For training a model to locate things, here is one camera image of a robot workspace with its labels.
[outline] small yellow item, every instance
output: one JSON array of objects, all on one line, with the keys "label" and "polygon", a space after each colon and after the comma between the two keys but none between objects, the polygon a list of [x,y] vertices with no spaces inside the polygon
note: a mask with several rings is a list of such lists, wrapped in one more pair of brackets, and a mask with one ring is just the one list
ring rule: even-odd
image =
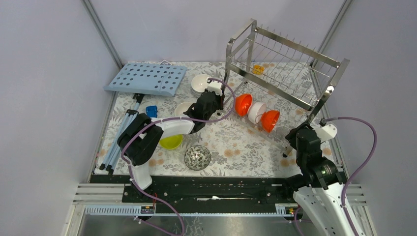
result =
[{"label": "small yellow item", "polygon": [[167,150],[174,150],[182,143],[182,134],[173,135],[159,140],[159,144]]},{"label": "small yellow item", "polygon": [[252,69],[252,73],[254,73],[255,75],[262,75],[262,73],[264,72],[265,68],[261,65],[254,65],[253,69]]}]

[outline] gray wall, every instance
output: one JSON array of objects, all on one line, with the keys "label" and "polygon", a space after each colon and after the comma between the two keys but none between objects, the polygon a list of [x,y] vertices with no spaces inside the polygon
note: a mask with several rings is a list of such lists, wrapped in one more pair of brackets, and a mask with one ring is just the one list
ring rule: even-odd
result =
[{"label": "gray wall", "polygon": [[[417,219],[417,1],[355,1],[327,50],[351,60],[328,101],[333,116],[372,123],[375,155],[357,178],[379,236],[415,235]],[[337,121],[351,173],[366,158],[371,131]]]},{"label": "gray wall", "polygon": [[57,236],[117,72],[80,0],[0,3],[0,235]]},{"label": "gray wall", "polygon": [[249,18],[319,46],[343,0],[92,0],[124,62],[225,61]]}]

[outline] red bowl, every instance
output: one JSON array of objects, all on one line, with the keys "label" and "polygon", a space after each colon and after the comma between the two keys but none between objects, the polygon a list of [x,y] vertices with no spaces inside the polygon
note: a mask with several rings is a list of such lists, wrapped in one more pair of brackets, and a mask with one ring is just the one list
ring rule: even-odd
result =
[{"label": "red bowl", "polygon": [[235,110],[239,116],[247,114],[250,105],[252,105],[252,96],[250,94],[242,94],[236,98]]},{"label": "red bowl", "polygon": [[279,111],[265,112],[261,117],[262,127],[265,131],[270,133],[279,119]]}]

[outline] stainless steel dish rack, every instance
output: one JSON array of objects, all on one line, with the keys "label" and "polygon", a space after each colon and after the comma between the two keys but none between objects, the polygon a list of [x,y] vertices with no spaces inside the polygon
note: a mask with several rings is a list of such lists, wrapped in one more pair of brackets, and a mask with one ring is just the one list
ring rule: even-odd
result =
[{"label": "stainless steel dish rack", "polygon": [[[256,128],[264,138],[278,142],[281,147],[285,146],[282,142],[291,128],[313,121],[349,64],[347,59],[338,62],[287,37],[258,27],[257,21],[250,19],[227,44],[224,77],[227,83],[231,71],[243,76],[245,79],[235,89],[236,95],[249,93],[253,102],[265,102],[267,110],[283,113],[293,111],[293,106],[299,107],[302,115],[296,116],[296,120],[280,118],[271,133],[262,131],[246,117],[234,115],[240,123]],[[229,101],[230,97],[225,107],[230,106]]]}]

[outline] blue perforated board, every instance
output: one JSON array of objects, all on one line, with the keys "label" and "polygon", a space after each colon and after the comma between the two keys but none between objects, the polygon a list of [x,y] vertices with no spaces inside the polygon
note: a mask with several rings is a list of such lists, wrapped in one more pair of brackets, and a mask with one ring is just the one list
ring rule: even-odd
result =
[{"label": "blue perforated board", "polygon": [[174,96],[185,66],[129,62],[104,90]]}]

